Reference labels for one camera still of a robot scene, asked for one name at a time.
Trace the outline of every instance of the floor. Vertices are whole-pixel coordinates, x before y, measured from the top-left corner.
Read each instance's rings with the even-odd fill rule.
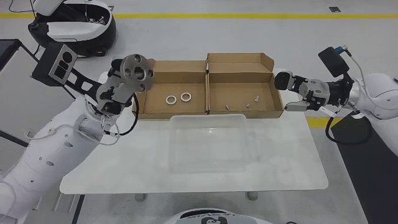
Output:
[[[107,57],[78,61],[76,69],[90,78],[109,69],[114,57],[140,53],[157,60],[202,60],[207,52],[265,52],[275,66],[295,74],[331,81],[333,77],[317,54],[329,46],[348,45],[365,73],[397,76],[397,19],[309,19],[330,13],[337,6],[343,14],[397,14],[397,0],[102,0],[114,6],[116,14],[251,13],[303,14],[303,19],[116,19],[118,38]],[[11,0],[0,0],[0,12],[7,13]],[[15,11],[29,10],[28,0],[14,0]],[[18,38],[31,50],[36,43],[28,34],[31,19],[0,17],[0,38]],[[350,74],[358,69],[351,61]],[[308,112],[307,116],[324,116]],[[326,190],[261,192],[256,202],[243,193],[153,194],[144,203],[133,195],[89,195],[78,223],[163,223],[177,212],[195,207],[218,207],[263,218],[275,224],[367,223],[337,147],[321,129],[312,129],[329,180]],[[8,163],[20,156],[13,153]],[[57,218],[70,223],[70,218]]]

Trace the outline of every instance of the clear plastic container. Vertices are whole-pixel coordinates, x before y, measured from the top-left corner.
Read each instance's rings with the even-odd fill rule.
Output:
[[[171,173],[244,172],[252,160],[243,114],[173,116],[170,125]]]

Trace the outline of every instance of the open cardboard box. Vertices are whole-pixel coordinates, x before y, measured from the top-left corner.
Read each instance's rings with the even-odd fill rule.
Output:
[[[174,115],[207,114],[206,62],[203,61],[156,61],[154,84],[145,93],[138,93],[140,119],[169,119]],[[192,99],[183,102],[182,93]],[[174,105],[166,103],[166,97],[174,95]]]
[[[247,118],[281,116],[284,107],[274,86],[273,59],[264,53],[214,53],[207,55],[207,62],[210,114],[241,113]]]

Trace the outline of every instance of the white tape roll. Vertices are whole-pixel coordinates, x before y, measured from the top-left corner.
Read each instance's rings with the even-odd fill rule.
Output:
[[[166,103],[169,105],[174,105],[177,102],[177,98],[174,95],[170,95],[166,98]]]
[[[182,95],[181,95],[181,100],[182,101],[184,101],[184,102],[188,102],[188,101],[190,101],[191,100],[191,94],[190,93],[183,93]]]

